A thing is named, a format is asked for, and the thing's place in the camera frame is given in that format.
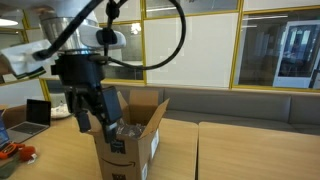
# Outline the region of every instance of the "glass partition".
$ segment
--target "glass partition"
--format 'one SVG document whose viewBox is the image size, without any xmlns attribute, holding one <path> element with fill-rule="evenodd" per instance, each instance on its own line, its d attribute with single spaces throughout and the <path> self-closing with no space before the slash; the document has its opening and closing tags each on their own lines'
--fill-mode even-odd
<svg viewBox="0 0 320 180">
<path fill-rule="evenodd" d="M 113 25 L 112 29 L 121 32 L 126 38 L 126 47 L 109 50 L 108 55 L 131 65 L 142 65 L 142 40 L 139 22 Z M 106 79 L 143 80 L 143 72 L 109 63 L 104 67 Z"/>
<path fill-rule="evenodd" d="M 245 15 L 234 85 L 313 88 L 319 32 L 319 9 Z"/>
<path fill-rule="evenodd" d="M 177 0 L 185 14 L 236 10 L 238 0 Z M 146 0 L 147 18 L 177 15 L 178 12 L 168 0 Z"/>
</svg>

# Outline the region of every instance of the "desk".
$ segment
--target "desk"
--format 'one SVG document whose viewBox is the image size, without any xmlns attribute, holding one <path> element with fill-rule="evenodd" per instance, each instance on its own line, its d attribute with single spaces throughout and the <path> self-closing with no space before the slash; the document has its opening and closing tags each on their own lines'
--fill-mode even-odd
<svg viewBox="0 0 320 180">
<path fill-rule="evenodd" d="M 162 119 L 160 143 L 148 180 L 193 180 L 195 177 L 198 126 L 193 123 Z M 102 179 L 93 137 L 78 131 L 75 119 L 52 121 L 52 126 L 29 139 L 38 159 L 21 163 L 10 180 L 29 179 Z"/>
<path fill-rule="evenodd" d="M 318 180 L 320 137 L 202 122 L 198 163 L 200 180 Z"/>
</svg>

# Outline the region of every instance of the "open cardboard box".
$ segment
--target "open cardboard box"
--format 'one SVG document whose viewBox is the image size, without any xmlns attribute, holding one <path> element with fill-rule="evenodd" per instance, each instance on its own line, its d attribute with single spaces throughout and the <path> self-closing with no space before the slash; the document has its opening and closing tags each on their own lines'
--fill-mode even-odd
<svg viewBox="0 0 320 180">
<path fill-rule="evenodd" d="M 128 124 L 141 124 L 146 128 L 139 138 L 120 134 L 110 144 L 105 143 L 101 129 L 96 128 L 96 132 L 90 133 L 96 143 L 102 177 L 106 180 L 144 180 L 159 143 L 158 127 L 169 99 L 158 105 L 157 91 L 141 90 L 130 91 L 129 103 L 121 93 L 118 93 L 118 99 L 122 119 Z"/>
</svg>

